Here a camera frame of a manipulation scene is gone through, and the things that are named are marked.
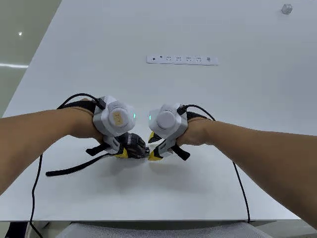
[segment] electrical outlet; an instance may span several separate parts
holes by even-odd
[[[149,55],[146,61],[163,64],[218,65],[218,58],[211,56]]]
[[[202,58],[200,56],[196,56],[195,57],[195,61],[196,61],[196,63],[201,63],[202,62]]]

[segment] wrist strap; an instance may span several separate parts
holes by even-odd
[[[89,110],[92,114],[94,114],[95,108],[96,108],[96,103],[93,101],[89,101],[89,100],[81,100],[81,101],[77,101],[77,102],[73,102],[73,103],[68,103],[65,106],[63,106],[62,108],[72,108],[72,107],[84,108],[86,110]]]

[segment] yellow label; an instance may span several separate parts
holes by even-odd
[[[120,112],[115,112],[112,114],[112,116],[113,116],[115,125],[122,125],[123,124],[123,120],[122,120]]]

